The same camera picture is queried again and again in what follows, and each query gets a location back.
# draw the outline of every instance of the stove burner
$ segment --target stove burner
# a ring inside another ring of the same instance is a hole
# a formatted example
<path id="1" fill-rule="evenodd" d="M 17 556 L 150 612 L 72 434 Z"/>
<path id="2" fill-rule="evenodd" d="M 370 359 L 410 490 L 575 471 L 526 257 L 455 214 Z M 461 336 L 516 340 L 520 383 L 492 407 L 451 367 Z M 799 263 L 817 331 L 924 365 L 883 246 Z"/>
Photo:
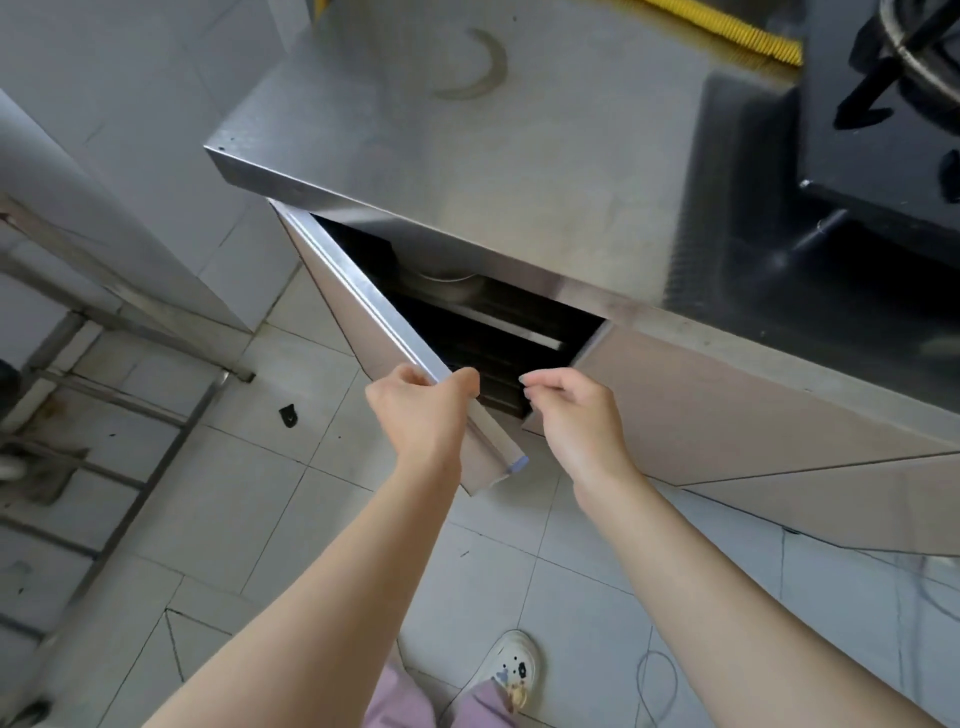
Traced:
<path id="1" fill-rule="evenodd" d="M 931 5 L 937 7 L 931 11 Z M 865 78 L 837 107 L 833 127 L 863 129 L 890 118 L 892 109 L 875 109 L 874 103 L 897 84 L 920 115 L 960 136 L 960 34 L 950 31 L 958 20 L 960 0 L 941 0 L 939 5 L 880 0 L 877 15 L 857 33 L 849 59 Z"/>

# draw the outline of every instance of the cable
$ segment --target cable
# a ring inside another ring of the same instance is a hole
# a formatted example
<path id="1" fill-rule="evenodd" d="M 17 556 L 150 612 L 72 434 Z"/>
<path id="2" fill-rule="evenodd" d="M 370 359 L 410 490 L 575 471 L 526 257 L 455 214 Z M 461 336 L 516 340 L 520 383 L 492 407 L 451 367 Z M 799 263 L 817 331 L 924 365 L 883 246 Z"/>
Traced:
<path id="1" fill-rule="evenodd" d="M 643 697 L 643 674 L 641 673 L 643 671 L 643 665 L 653 656 L 662 657 L 664 660 L 666 660 L 666 663 L 673 671 L 673 692 L 670 694 L 670 699 L 666 701 L 666 706 L 663 708 L 663 715 L 660 717 L 654 717 L 650 707 L 647 705 L 647 701 Z M 645 710 L 647 715 L 650 717 L 650 722 L 653 725 L 653 728 L 657 728 L 660 722 L 670 715 L 670 711 L 673 710 L 673 706 L 677 702 L 677 695 L 680 692 L 680 676 L 677 674 L 677 666 L 673 664 L 673 660 L 670 659 L 668 654 L 665 652 L 660 652 L 658 649 L 648 649 L 643 653 L 643 656 L 640 657 L 640 661 L 636 664 L 636 692 L 640 696 L 640 705 L 643 706 L 643 710 Z"/>
<path id="2" fill-rule="evenodd" d="M 778 36 L 751 25 L 738 17 L 718 11 L 698 0 L 617 0 L 630 5 L 643 2 L 720 36 L 747 50 L 800 67 L 804 65 L 804 45 L 793 38 Z"/>
<path id="3" fill-rule="evenodd" d="M 926 556 L 921 557 L 920 573 L 918 574 L 917 579 L 917 590 L 920 592 L 921 599 L 948 619 L 952 619 L 955 622 L 960 622 L 960 615 L 954 614 L 947 607 L 943 606 L 939 601 L 934 599 L 933 596 L 930 595 L 930 592 L 926 589 L 926 559 Z"/>

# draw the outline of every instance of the pink pants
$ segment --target pink pants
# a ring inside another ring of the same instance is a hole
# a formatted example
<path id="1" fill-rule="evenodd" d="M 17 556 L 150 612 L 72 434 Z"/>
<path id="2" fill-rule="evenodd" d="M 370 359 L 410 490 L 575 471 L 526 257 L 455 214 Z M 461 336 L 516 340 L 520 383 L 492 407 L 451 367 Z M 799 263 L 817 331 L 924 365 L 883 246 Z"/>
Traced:
<path id="1" fill-rule="evenodd" d="M 460 701 L 451 728 L 515 728 L 507 695 L 493 680 L 480 683 Z M 373 691 L 363 728 L 436 728 L 430 699 L 402 667 L 387 665 Z"/>

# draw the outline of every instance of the hand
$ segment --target hand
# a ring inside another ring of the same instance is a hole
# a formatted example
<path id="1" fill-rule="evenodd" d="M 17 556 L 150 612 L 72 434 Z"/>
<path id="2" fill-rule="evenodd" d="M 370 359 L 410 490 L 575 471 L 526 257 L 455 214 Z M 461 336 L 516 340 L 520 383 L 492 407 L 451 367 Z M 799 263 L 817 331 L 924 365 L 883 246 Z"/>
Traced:
<path id="1" fill-rule="evenodd" d="M 607 387 L 575 369 L 540 369 L 520 381 L 524 395 L 543 415 L 550 449 L 578 491 L 639 477 Z"/>
<path id="2" fill-rule="evenodd" d="M 396 450 L 398 463 L 438 467 L 460 482 L 460 446 L 467 404 L 480 394 L 480 375 L 469 367 L 433 384 L 412 364 L 400 364 L 367 385 L 367 402 Z"/>

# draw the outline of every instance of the forearm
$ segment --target forearm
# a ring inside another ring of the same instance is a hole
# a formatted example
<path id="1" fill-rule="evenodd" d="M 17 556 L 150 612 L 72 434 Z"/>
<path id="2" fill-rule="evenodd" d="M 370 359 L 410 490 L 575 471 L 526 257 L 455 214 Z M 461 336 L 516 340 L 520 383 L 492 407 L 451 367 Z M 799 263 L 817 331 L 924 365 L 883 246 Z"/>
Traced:
<path id="1" fill-rule="evenodd" d="M 455 470 L 400 462 L 304 574 L 147 724 L 356 726 L 457 488 Z"/>
<path id="2" fill-rule="evenodd" d="M 791 615 L 642 475 L 581 501 L 718 726 L 938 725 Z"/>

